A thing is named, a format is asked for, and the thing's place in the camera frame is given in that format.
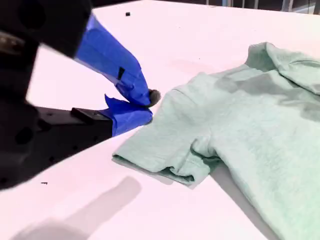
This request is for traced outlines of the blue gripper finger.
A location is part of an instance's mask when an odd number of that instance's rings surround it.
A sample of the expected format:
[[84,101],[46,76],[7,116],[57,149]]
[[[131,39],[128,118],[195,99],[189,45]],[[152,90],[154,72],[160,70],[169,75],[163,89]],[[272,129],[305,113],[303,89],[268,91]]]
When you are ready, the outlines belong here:
[[26,159],[26,176],[32,178],[66,158],[112,137],[151,122],[144,106],[105,97],[106,109],[62,110],[38,107],[39,120],[33,149]]
[[151,107],[160,94],[149,89],[138,60],[103,25],[89,0],[39,0],[41,43],[104,75],[129,102]]

